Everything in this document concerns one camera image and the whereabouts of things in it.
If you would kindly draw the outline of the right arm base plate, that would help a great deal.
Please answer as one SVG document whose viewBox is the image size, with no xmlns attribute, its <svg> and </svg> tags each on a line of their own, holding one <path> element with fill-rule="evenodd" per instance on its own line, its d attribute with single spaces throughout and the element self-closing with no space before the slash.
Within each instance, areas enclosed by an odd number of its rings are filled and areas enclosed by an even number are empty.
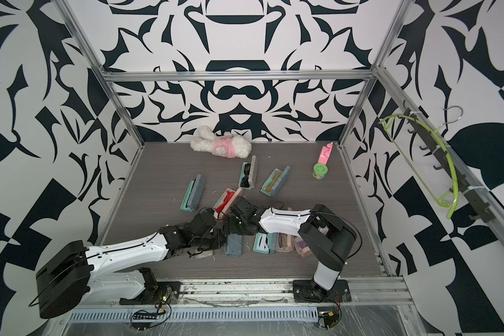
<svg viewBox="0 0 504 336">
<path fill-rule="evenodd" d="M 337 280 L 333 288 L 326 290 L 310 280 L 294 280 L 293 298 L 299 303 L 351 302 L 351 292 L 346 280 Z"/>
</svg>

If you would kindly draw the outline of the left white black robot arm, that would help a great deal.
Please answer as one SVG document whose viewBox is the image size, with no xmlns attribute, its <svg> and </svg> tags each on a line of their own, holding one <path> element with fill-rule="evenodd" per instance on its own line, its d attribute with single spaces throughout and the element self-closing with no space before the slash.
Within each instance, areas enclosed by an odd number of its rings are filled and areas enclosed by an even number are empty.
<svg viewBox="0 0 504 336">
<path fill-rule="evenodd" d="M 208 209 L 190 223 L 163 226 L 152 235 L 119 244 L 70 242 L 36 273 L 38 295 L 32 303 L 42 319 L 52 319 L 81 303 L 153 299 L 158 283 L 143 265 L 220 249 L 228 233 L 227 223 L 217 221 Z"/>
</svg>

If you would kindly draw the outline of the grey case tortoise sunglasses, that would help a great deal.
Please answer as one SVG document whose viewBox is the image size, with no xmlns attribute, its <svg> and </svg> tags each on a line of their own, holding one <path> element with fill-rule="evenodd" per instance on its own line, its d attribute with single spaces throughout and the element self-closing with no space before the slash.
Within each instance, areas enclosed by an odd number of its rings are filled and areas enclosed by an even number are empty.
<svg viewBox="0 0 504 336">
<path fill-rule="evenodd" d="M 242 255 L 243 236 L 230 234 L 223 249 L 224 256 L 238 257 Z"/>
</svg>

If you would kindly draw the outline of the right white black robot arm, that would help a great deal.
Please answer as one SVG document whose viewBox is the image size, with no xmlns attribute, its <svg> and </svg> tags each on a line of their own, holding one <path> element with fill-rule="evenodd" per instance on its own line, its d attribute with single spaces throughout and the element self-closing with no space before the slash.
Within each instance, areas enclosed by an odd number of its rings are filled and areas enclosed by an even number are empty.
<svg viewBox="0 0 504 336">
<path fill-rule="evenodd" d="M 224 220 L 227 234 L 285 234 L 301 238 L 318 260 L 312 288 L 333 289 L 359 234 L 344 218 L 323 204 L 311 209 L 290 211 L 256 207 L 238 197 Z"/>
</svg>

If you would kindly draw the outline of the grey case white sunglasses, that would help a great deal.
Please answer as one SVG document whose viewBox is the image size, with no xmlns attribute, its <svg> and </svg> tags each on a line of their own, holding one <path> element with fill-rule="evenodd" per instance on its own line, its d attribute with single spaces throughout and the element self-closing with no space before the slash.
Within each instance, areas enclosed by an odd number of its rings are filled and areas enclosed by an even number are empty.
<svg viewBox="0 0 504 336">
<path fill-rule="evenodd" d="M 276 251 L 277 235 L 274 233 L 257 233 L 254 240 L 253 251 L 261 254 L 273 254 Z"/>
</svg>

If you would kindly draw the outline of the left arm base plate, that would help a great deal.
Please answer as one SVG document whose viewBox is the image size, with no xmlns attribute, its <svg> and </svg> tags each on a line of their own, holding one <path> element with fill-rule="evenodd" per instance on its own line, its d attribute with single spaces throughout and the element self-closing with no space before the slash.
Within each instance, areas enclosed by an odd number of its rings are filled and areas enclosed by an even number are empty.
<svg viewBox="0 0 504 336">
<path fill-rule="evenodd" d="M 180 281 L 162 281 L 146 284 L 145 289 L 133 299 L 121 298 L 119 305 L 156 305 L 170 297 L 178 298 L 182 283 Z"/>
</svg>

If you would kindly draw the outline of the beige case yellow glasses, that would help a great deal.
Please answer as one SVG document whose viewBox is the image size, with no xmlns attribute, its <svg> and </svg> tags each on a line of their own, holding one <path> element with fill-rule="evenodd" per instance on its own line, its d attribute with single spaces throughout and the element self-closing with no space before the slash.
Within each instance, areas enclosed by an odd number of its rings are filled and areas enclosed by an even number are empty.
<svg viewBox="0 0 504 336">
<path fill-rule="evenodd" d="M 203 258 L 211 258 L 214 255 L 213 251 L 196 251 L 195 258 L 203 259 Z"/>
</svg>

